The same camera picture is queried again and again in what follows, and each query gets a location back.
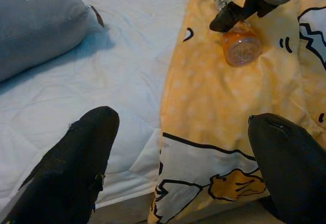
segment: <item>cartoon character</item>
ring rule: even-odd
[[[168,223],[202,191],[213,199],[233,202],[266,190],[262,178],[254,175],[255,158],[240,150],[196,144],[167,133],[162,148],[160,181],[152,204],[156,223]]]
[[[310,8],[299,17],[300,38],[307,40],[306,48],[313,52],[326,69],[326,7]]]

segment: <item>yellow blanket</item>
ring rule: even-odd
[[[247,136],[250,115],[281,115],[326,147],[326,0],[292,0],[252,16],[263,54],[241,68],[226,63],[221,34],[209,30],[215,16],[213,0],[190,1],[161,104],[150,224],[268,195]]]

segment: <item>bottle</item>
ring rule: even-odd
[[[220,11],[233,0],[214,0]],[[226,61],[241,67],[255,61],[262,54],[258,35],[246,21],[239,21],[231,30],[223,33],[222,48]]]

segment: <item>white mattress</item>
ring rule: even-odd
[[[83,1],[106,32],[0,83],[0,209],[69,124],[101,105],[119,113],[120,129],[97,207],[155,186],[160,99],[188,0]]]

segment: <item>black object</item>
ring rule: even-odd
[[[238,21],[246,20],[255,13],[261,18],[279,5],[272,2],[273,1],[270,1],[268,3],[265,0],[246,0],[243,7],[240,7],[234,2],[230,2],[217,14],[209,28],[215,32],[227,32],[232,29]]]
[[[98,107],[73,123],[0,214],[1,224],[86,224],[103,190],[119,116]]]
[[[250,117],[248,135],[270,192],[265,207],[288,224],[326,223],[326,151],[274,114]]]

